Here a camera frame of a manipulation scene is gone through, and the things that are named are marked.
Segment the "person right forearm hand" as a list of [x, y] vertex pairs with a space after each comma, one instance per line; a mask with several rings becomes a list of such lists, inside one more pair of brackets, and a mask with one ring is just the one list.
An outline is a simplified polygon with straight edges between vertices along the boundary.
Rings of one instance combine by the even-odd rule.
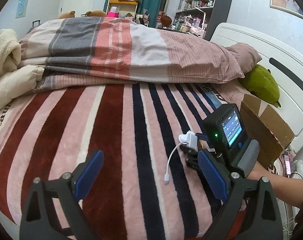
[[295, 206], [300, 209], [302, 208], [303, 180], [286, 178], [277, 174], [272, 174], [256, 161], [253, 170], [247, 178], [251, 180], [260, 180], [262, 177], [266, 177], [269, 180], [278, 199], [291, 206]]

